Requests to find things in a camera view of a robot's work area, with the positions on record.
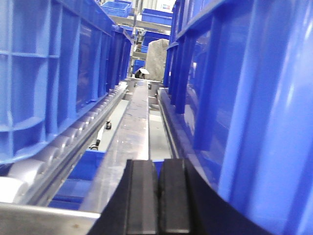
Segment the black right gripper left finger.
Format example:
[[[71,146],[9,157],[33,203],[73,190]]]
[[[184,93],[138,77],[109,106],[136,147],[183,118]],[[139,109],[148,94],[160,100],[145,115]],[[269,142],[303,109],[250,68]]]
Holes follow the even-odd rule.
[[[157,235],[157,171],[150,160],[127,160],[120,183],[89,235]]]

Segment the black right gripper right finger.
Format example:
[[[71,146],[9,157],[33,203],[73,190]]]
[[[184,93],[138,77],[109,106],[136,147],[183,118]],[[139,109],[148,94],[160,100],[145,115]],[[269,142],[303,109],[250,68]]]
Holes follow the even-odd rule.
[[[200,176],[187,159],[166,159],[159,176],[161,235],[267,235]]]

